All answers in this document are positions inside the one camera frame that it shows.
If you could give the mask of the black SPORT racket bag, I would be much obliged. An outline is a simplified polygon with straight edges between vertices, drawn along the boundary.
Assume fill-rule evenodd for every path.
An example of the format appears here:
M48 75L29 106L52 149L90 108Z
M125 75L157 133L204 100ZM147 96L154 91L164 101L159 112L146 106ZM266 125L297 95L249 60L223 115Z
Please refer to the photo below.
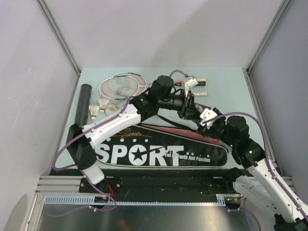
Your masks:
M228 150L220 141L182 128L138 124L95 148L98 161L122 167L222 167Z

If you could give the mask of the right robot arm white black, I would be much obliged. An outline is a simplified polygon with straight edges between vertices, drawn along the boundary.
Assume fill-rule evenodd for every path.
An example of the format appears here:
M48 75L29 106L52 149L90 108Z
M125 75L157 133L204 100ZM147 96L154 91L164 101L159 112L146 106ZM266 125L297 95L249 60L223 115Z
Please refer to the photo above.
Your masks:
M197 107L199 113L197 132L205 137L221 140L231 147L235 162L247 170L260 183L250 182L244 174L229 176L222 181L227 193L238 192L258 209L275 218L276 231L306 231L308 206L283 180L269 159L266 145L260 146L249 135L245 117L248 113L220 114L217 109Z

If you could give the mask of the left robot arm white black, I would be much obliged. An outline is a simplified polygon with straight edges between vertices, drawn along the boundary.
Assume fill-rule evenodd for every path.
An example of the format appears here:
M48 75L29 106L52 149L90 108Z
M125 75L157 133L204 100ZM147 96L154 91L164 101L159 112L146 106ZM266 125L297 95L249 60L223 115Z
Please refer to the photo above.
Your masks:
M123 108L115 113L83 127L73 124L65 149L89 181L89 186L98 193L106 188L105 175L97 164L94 151L99 144L121 130L157 115L160 108L178 111L181 117L188 118L190 111L195 108L190 89L199 82L195 76L185 75L180 94L176 94L172 77L159 76L145 91L129 96Z

